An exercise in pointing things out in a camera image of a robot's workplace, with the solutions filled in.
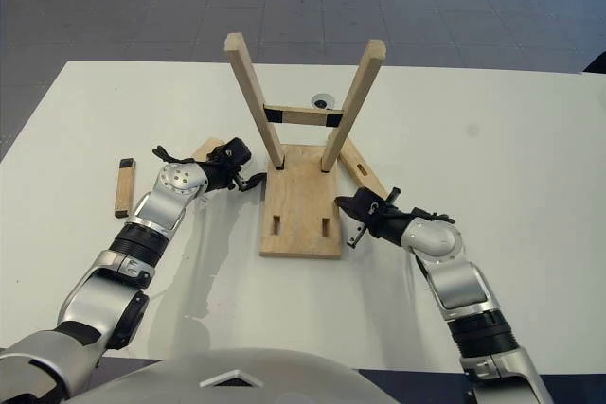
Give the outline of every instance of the rectangular slot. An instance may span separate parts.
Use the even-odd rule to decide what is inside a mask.
[[[322,237],[323,238],[328,238],[330,236],[329,221],[330,220],[328,218],[322,218]]]
[[[362,175],[364,175],[364,176],[368,175],[368,172],[366,172],[366,169],[364,169],[364,166],[362,166],[360,163],[358,163],[357,168],[360,172],[362,172]]]
[[[274,215],[274,222],[272,223],[272,236],[280,235],[280,217]]]

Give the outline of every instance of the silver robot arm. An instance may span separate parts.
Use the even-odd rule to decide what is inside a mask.
[[[415,208],[402,213],[393,205],[400,191],[386,200],[360,188],[337,205],[362,223],[351,238],[355,247],[366,230],[411,252],[436,299],[461,353],[460,363],[472,383],[471,403],[553,401],[526,350],[517,343],[490,286],[465,256],[461,233],[447,215]]]
[[[238,138],[215,148],[204,162],[176,160],[161,147],[154,153],[167,163],[153,190],[69,293],[58,326],[0,353],[0,402],[59,402],[81,391],[106,350],[131,342],[149,302],[143,289],[189,203],[216,189],[245,191],[264,178],[240,176],[251,154]]]

